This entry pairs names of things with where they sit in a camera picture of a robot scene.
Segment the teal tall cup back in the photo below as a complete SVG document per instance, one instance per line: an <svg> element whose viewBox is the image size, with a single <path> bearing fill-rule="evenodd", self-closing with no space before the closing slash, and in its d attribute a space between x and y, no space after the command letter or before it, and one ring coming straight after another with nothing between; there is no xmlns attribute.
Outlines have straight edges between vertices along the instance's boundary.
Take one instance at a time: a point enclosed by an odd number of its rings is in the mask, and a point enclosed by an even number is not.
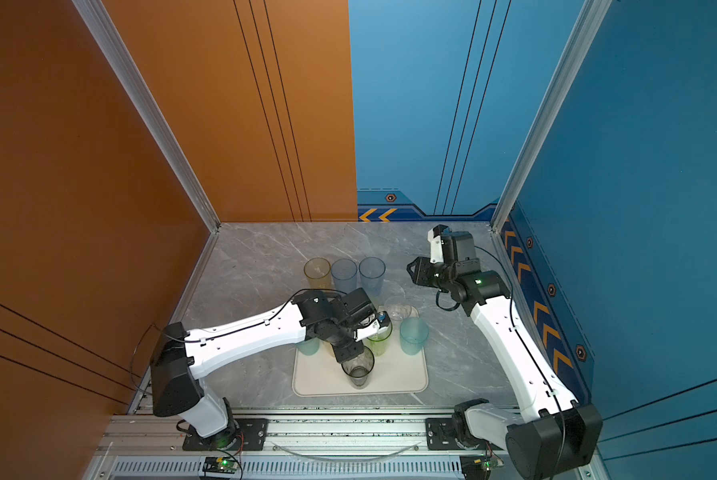
<svg viewBox="0 0 717 480"><path fill-rule="evenodd" d="M318 353L318 350L320 350L320 344L322 344L320 339L310 338L296 344L296 349L298 349L298 352L304 356L313 356Z"/></svg>

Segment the teal tall cup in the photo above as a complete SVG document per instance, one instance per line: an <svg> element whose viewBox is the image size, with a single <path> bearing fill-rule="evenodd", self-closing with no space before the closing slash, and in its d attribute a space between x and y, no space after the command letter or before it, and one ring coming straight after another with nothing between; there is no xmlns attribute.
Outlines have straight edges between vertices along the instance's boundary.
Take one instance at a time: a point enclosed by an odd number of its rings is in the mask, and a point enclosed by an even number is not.
<svg viewBox="0 0 717 480"><path fill-rule="evenodd" d="M413 356L422 352L429 336L430 328L426 321L420 317L407 318L401 324L401 348L407 355Z"/></svg>
<svg viewBox="0 0 717 480"><path fill-rule="evenodd" d="M318 353L318 350L320 350L320 344L322 344L320 339L310 338L296 344L296 349L298 349L298 352L304 356L313 356Z"/></svg>

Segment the green tall cup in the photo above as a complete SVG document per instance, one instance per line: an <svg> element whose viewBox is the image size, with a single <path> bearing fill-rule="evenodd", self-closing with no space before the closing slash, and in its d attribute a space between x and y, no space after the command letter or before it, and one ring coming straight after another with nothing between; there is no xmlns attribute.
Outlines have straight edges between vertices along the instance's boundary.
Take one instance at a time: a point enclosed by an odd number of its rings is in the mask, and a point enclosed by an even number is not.
<svg viewBox="0 0 717 480"><path fill-rule="evenodd" d="M365 340L365 344L368 348L370 348L375 357L380 357L388 350L392 335L393 326L388 326L381 329L378 333L368 337Z"/></svg>

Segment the grey smoky tall cup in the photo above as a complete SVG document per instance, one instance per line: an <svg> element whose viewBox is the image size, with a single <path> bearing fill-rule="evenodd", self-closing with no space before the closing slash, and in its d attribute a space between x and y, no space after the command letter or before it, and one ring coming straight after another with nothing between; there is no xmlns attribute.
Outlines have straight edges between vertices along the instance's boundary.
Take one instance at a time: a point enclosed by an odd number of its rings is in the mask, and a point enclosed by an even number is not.
<svg viewBox="0 0 717 480"><path fill-rule="evenodd" d="M342 372L350 379L354 388L363 389L368 385L375 365L376 357L374 352L365 346L359 356L342 362Z"/></svg>

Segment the clear dimpled small cup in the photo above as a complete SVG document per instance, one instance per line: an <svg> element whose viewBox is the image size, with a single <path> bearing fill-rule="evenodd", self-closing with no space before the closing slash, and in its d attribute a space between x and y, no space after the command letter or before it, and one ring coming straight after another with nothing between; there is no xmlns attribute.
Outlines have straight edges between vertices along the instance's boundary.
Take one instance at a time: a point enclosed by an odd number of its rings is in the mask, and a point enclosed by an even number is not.
<svg viewBox="0 0 717 480"><path fill-rule="evenodd" d="M405 288L396 281L385 280L382 288L381 304L401 304L407 299Z"/></svg>

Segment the clear faceted small cup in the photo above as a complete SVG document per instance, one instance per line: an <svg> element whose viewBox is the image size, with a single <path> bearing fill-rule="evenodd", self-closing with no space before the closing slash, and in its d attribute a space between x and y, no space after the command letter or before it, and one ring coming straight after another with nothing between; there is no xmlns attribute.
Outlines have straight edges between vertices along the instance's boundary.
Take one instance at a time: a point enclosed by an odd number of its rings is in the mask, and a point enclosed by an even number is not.
<svg viewBox="0 0 717 480"><path fill-rule="evenodd" d="M402 322L414 313L414 308L408 299L400 295L389 297L384 303L384 310L394 322Z"/></svg>

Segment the teal tall cup front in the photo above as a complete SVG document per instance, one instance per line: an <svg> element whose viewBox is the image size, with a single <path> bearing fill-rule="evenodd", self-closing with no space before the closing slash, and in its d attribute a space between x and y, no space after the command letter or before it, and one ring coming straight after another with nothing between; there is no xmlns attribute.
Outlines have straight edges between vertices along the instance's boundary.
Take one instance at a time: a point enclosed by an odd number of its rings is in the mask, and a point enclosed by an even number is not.
<svg viewBox="0 0 717 480"><path fill-rule="evenodd" d="M401 324L401 348L407 355L413 356L422 352L429 336L430 328L426 321L420 317L407 318Z"/></svg>

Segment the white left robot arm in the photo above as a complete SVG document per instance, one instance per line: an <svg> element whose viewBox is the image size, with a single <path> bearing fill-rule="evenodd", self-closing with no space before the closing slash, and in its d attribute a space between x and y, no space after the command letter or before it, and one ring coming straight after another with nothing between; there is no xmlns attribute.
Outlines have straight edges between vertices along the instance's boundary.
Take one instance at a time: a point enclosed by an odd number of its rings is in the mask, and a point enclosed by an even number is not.
<svg viewBox="0 0 717 480"><path fill-rule="evenodd" d="M320 340L345 364L364 353L364 341L391 325L367 292L304 288L282 305L220 326L188 330L174 322L158 328L150 356L152 414L178 417L192 434L213 440L232 435L236 425L228 400L206 378L238 360L284 345Z"/></svg>

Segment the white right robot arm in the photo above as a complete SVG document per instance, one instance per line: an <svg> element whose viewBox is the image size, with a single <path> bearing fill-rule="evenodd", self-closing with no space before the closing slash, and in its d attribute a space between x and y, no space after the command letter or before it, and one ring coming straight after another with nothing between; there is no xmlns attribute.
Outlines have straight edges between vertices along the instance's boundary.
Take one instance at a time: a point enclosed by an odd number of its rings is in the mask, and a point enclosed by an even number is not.
<svg viewBox="0 0 717 480"><path fill-rule="evenodd" d="M487 338L518 406L484 399L455 407L454 436L466 449L508 452L525 479L549 479L591 463L603 429L597 408L578 402L526 330L506 277L484 270L472 234L438 225L428 233L431 254L411 262L414 284L449 294Z"/></svg>

